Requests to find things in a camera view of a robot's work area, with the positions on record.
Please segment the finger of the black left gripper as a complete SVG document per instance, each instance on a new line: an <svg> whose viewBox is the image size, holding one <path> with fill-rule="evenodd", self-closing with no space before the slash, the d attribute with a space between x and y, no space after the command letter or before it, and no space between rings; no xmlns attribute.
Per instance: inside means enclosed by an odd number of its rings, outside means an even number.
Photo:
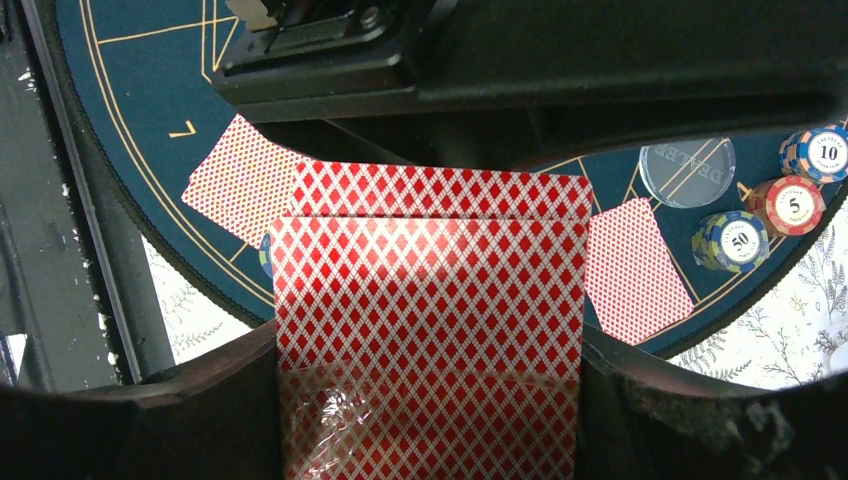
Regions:
<svg viewBox="0 0 848 480"><path fill-rule="evenodd" d="M525 169L847 108L843 1L461 1L414 87L267 123L319 160Z"/></svg>

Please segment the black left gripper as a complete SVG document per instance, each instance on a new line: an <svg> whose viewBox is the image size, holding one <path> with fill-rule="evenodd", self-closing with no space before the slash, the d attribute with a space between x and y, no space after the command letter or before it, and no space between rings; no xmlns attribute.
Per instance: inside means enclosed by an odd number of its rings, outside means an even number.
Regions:
<svg viewBox="0 0 848 480"><path fill-rule="evenodd" d="M411 90L438 4L282 1L277 20L243 33L212 80L254 123L339 117L347 101Z"/></svg>

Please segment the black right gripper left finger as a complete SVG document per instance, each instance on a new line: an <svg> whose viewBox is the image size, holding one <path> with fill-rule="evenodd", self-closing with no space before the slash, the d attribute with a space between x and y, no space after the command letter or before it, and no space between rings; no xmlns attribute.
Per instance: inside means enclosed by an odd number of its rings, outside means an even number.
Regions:
<svg viewBox="0 0 848 480"><path fill-rule="evenodd" d="M275 328L142 384L1 389L4 479L280 479Z"/></svg>

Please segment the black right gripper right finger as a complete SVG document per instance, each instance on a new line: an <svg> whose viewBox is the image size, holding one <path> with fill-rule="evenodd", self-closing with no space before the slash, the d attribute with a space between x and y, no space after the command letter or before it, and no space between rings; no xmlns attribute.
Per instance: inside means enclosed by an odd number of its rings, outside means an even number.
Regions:
<svg viewBox="0 0 848 480"><path fill-rule="evenodd" d="M847 376L766 391L583 330L578 479L844 479Z"/></svg>

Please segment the red card seat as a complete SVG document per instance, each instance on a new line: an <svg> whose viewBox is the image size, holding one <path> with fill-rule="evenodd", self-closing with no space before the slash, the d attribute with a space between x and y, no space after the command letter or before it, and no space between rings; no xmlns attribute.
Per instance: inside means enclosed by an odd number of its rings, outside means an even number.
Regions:
<svg viewBox="0 0 848 480"><path fill-rule="evenodd" d="M297 167L311 160L267 140L237 115L190 175L181 199L257 248L290 203Z"/></svg>
<svg viewBox="0 0 848 480"><path fill-rule="evenodd" d="M585 289L602 331L632 346L694 309L646 198L592 217Z"/></svg>

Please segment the red card bottom seat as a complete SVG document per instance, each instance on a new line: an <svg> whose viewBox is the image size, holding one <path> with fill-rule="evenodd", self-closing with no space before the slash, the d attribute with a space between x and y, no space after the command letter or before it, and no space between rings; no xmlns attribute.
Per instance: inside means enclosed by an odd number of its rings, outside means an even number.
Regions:
<svg viewBox="0 0 848 480"><path fill-rule="evenodd" d="M311 160L267 140L237 115L190 175L181 199L257 248L290 203L297 167Z"/></svg>

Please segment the green blue 50 chip stack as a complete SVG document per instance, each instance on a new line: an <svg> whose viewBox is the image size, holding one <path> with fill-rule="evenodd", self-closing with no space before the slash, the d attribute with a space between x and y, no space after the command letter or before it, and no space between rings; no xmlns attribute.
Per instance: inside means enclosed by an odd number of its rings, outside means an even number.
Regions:
<svg viewBox="0 0 848 480"><path fill-rule="evenodd" d="M273 267L270 255L272 238L269 233L265 233L261 239L260 246L258 249L258 258L259 263L262 267L263 272L269 277L273 277Z"/></svg>

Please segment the clear dealer button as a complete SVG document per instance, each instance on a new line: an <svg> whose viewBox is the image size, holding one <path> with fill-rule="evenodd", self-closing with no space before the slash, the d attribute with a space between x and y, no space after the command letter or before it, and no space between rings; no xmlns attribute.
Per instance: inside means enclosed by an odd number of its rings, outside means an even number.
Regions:
<svg viewBox="0 0 848 480"><path fill-rule="evenodd" d="M677 209L703 207L729 189L736 152L728 137L676 141L643 146L639 173L649 194Z"/></svg>

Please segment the red playing card deck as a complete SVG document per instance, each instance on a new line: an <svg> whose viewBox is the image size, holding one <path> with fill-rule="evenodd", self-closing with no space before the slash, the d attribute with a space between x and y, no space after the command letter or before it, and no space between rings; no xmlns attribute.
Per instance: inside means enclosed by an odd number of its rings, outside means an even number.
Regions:
<svg viewBox="0 0 848 480"><path fill-rule="evenodd" d="M583 176L307 161L271 226L288 479L570 479Z"/></svg>

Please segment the red chip stack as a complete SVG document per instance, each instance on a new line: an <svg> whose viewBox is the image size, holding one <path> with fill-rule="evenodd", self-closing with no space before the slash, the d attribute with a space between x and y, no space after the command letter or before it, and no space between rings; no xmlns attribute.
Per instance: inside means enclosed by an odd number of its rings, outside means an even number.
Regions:
<svg viewBox="0 0 848 480"><path fill-rule="evenodd" d="M755 187L746 208L764 223L770 236L802 236L818 226L826 206L812 181L789 175Z"/></svg>

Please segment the grey chip stack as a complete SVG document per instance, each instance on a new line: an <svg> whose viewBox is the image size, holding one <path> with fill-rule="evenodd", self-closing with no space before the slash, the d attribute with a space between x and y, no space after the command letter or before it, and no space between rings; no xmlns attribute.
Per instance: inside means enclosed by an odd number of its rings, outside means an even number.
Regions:
<svg viewBox="0 0 848 480"><path fill-rule="evenodd" d="M847 178L847 131L836 124L797 132L779 148L781 172L815 184Z"/></svg>

